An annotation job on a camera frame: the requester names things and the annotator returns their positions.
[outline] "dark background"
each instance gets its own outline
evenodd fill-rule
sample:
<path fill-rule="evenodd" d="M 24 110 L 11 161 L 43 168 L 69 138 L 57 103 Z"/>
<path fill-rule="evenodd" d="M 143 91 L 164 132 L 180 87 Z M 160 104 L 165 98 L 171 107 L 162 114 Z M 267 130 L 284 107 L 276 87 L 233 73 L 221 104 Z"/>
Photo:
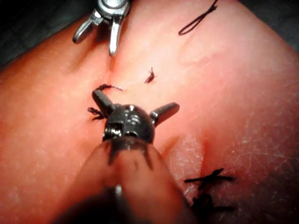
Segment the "dark background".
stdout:
<path fill-rule="evenodd" d="M 299 0 L 240 0 L 299 52 Z M 95 0 L 0 0 L 0 67 L 84 14 Z"/>

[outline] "metal clamp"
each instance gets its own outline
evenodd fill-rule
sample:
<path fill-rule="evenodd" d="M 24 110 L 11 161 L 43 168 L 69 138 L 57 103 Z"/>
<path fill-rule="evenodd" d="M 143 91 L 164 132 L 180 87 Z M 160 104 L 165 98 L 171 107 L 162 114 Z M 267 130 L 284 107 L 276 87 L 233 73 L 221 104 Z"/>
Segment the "metal clamp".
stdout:
<path fill-rule="evenodd" d="M 73 42 L 76 44 L 81 43 L 96 26 L 105 22 L 111 27 L 109 55 L 114 56 L 118 46 L 121 27 L 130 12 L 130 8 L 129 0 L 97 0 L 96 8 L 88 20 L 74 34 Z"/>

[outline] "black suture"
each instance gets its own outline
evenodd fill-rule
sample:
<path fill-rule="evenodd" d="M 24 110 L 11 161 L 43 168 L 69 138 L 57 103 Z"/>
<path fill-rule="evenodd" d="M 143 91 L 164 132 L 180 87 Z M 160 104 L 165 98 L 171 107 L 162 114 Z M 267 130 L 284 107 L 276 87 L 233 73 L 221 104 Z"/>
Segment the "black suture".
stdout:
<path fill-rule="evenodd" d="M 202 181 L 202 183 L 198 187 L 198 191 L 202 190 L 208 183 L 214 182 L 216 180 L 226 180 L 226 181 L 233 181 L 234 178 L 230 176 L 219 176 L 219 174 L 224 169 L 216 169 L 210 175 L 194 178 L 194 179 L 187 179 L 184 182 L 196 182 Z M 198 197 L 193 198 L 193 205 L 191 206 L 191 210 L 194 214 L 201 220 L 207 220 L 209 215 L 212 212 L 225 212 L 225 211 L 234 211 L 235 207 L 232 206 L 214 206 L 212 196 L 208 193 L 202 193 Z"/>
<path fill-rule="evenodd" d="M 103 113 L 101 111 L 99 111 L 99 110 L 97 110 L 97 109 L 95 109 L 93 107 L 88 107 L 87 111 L 90 112 L 90 113 L 92 113 L 93 115 L 98 115 L 95 119 L 101 120 L 101 119 L 105 118 L 104 115 L 103 115 Z"/>
<path fill-rule="evenodd" d="M 96 90 L 104 90 L 104 89 L 111 89 L 111 88 L 115 88 L 115 89 L 118 89 L 120 91 L 123 91 L 122 88 L 120 87 L 117 87 L 117 86 L 114 86 L 114 85 L 107 85 L 107 84 L 103 84 L 103 85 L 100 85 Z"/>
<path fill-rule="evenodd" d="M 120 87 L 117 87 L 117 86 L 114 86 L 114 85 L 107 85 L 107 84 L 100 85 L 96 90 L 102 91 L 104 89 L 110 89 L 110 88 L 115 88 L 115 89 L 118 89 L 120 91 L 123 91 L 123 89 L 120 88 Z M 101 111 L 99 111 L 99 110 L 97 110 L 97 109 L 95 109 L 93 107 L 88 107 L 87 111 L 90 112 L 90 113 L 92 113 L 93 115 L 98 115 L 93 120 L 102 120 L 102 119 L 105 118 L 104 115 L 103 115 L 103 113 Z"/>
<path fill-rule="evenodd" d="M 154 78 L 156 78 L 154 72 L 153 72 L 153 67 L 151 67 L 151 71 L 149 71 L 149 77 L 145 80 L 144 83 L 148 84 L 150 83 L 151 81 L 154 80 Z"/>
<path fill-rule="evenodd" d="M 202 190 L 208 183 L 214 182 L 216 180 L 225 180 L 225 181 L 233 181 L 234 178 L 231 176 L 219 176 L 219 174 L 223 171 L 224 169 L 217 169 L 214 170 L 210 175 L 200 177 L 200 178 L 194 178 L 194 179 L 187 179 L 184 182 L 185 183 L 190 183 L 190 182 L 196 182 L 196 181 L 202 181 L 202 183 L 199 185 L 198 190 Z"/>
<path fill-rule="evenodd" d="M 185 35 L 185 34 L 191 32 L 192 30 L 194 30 L 195 27 L 197 27 L 197 25 L 206 17 L 206 15 L 208 15 L 211 12 L 213 12 L 217 8 L 217 6 L 215 6 L 215 4 L 216 4 L 217 1 L 218 0 L 215 0 L 214 3 L 211 5 L 211 7 L 205 13 L 201 14 L 195 20 L 193 20 L 192 22 L 190 22 L 189 24 L 187 24 L 186 26 L 184 26 L 178 32 L 178 35 L 182 36 L 182 35 Z"/>
<path fill-rule="evenodd" d="M 199 218 L 205 222 L 213 212 L 232 212 L 235 207 L 232 206 L 214 206 L 212 196 L 207 193 L 201 194 L 198 198 L 193 198 L 191 210 Z"/>

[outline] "metal jaw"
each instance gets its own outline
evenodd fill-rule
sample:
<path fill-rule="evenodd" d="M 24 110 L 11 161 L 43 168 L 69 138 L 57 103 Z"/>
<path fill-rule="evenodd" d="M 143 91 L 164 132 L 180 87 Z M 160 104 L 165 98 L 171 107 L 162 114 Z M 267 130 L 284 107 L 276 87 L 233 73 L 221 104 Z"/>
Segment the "metal jaw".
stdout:
<path fill-rule="evenodd" d="M 93 29 L 102 22 L 108 23 L 111 27 L 109 42 L 109 55 L 114 56 L 117 50 L 121 27 L 131 8 L 129 0 L 97 0 L 97 6 L 76 31 L 73 42 L 81 43 Z"/>
<path fill-rule="evenodd" d="M 132 136 L 152 143 L 155 127 L 179 111 L 175 102 L 153 110 L 149 115 L 136 105 L 113 104 L 101 91 L 93 91 L 93 100 L 106 118 L 103 141 L 123 136 Z"/>

